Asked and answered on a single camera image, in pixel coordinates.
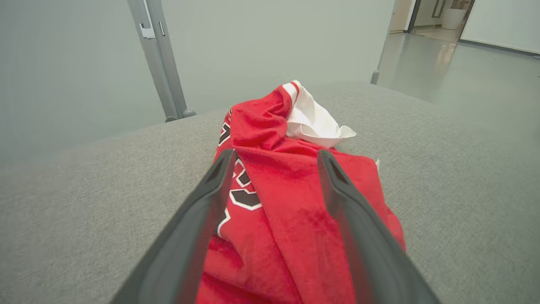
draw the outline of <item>red cloth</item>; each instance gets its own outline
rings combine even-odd
[[[198,303],[354,302],[339,227],[323,201],[316,161],[322,147],[285,136],[293,102],[279,86],[225,117],[216,156],[235,148],[240,161],[210,240]],[[404,249],[375,162],[332,154]]]

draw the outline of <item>white fabric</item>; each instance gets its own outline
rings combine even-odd
[[[300,138],[330,148],[347,138],[356,135],[346,125],[339,126],[330,113],[319,105],[313,96],[300,84],[294,81],[283,85],[293,100],[293,109],[287,117],[287,133],[290,138]]]

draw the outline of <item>white planter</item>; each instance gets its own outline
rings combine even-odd
[[[466,12],[467,10],[445,9],[442,14],[442,28],[447,30],[457,29],[463,21]]]

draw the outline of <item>red jersey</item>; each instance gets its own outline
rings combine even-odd
[[[355,300],[339,226],[323,200],[317,169],[323,147],[285,135],[295,96],[279,86],[225,116],[216,156],[234,148],[238,159],[223,219],[210,239],[198,303]],[[375,162],[331,151],[404,249]]]

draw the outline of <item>gray textured surface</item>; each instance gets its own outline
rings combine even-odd
[[[381,159],[408,253],[444,303],[540,298],[540,162],[373,85],[308,88]],[[212,161],[225,111],[0,177],[0,302],[106,303]]]

